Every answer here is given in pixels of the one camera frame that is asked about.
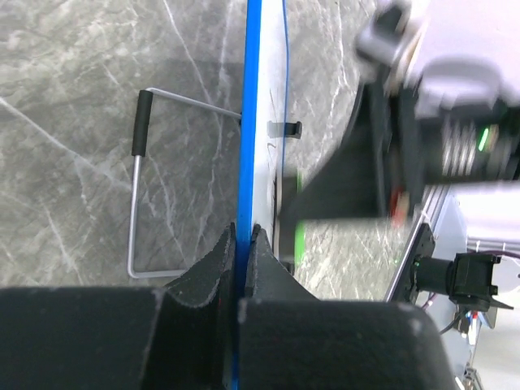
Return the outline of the blue framed whiteboard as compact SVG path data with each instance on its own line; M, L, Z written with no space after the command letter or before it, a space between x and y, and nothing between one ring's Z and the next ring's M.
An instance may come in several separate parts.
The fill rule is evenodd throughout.
M258 229L278 249L276 227L284 172L289 43L287 3L249 1L240 119L236 210L236 308L245 299L247 267Z

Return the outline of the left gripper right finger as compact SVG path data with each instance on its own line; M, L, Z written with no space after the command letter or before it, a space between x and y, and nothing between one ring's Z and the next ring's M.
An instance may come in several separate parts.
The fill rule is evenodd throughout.
M415 305L321 301L253 230L238 305L240 389L454 389L436 325Z

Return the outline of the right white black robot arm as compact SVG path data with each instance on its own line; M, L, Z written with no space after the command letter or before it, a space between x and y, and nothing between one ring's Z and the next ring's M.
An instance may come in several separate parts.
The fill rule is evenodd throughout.
M519 4L381 1L343 140L279 220L406 219L451 186L473 240L519 238Z

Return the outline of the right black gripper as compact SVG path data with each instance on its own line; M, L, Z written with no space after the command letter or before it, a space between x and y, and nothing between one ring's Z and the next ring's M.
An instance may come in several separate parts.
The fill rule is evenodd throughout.
M519 108L497 69L482 59L439 58L413 75L426 32L407 1L380 7L356 37L357 54L378 68L361 83L345 134L329 159L284 201L284 222L389 215L384 153L401 163L405 187L513 181L519 177Z

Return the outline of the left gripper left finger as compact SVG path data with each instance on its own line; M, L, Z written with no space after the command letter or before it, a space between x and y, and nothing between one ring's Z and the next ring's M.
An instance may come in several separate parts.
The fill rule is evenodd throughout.
M4 288L4 389L230 389L236 234L163 287Z

